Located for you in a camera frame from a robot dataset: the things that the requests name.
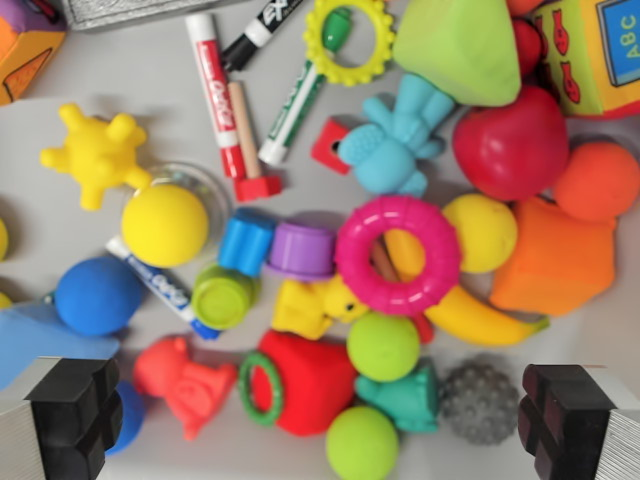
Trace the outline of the black silver gripper right finger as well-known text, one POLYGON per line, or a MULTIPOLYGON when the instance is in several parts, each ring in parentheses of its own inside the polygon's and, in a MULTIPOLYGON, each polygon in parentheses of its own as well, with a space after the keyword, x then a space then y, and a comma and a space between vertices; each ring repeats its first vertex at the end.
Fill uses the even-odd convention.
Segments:
POLYGON ((595 365, 528 365, 518 434, 540 479, 637 479, 639 396, 595 365))

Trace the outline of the black silver gripper left finger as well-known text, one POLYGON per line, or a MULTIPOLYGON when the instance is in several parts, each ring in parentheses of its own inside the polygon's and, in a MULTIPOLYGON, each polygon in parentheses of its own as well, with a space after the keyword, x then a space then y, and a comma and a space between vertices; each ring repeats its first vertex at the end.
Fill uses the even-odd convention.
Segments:
POLYGON ((3 479, 96 479, 122 430, 115 359, 38 357, 1 390, 3 479))

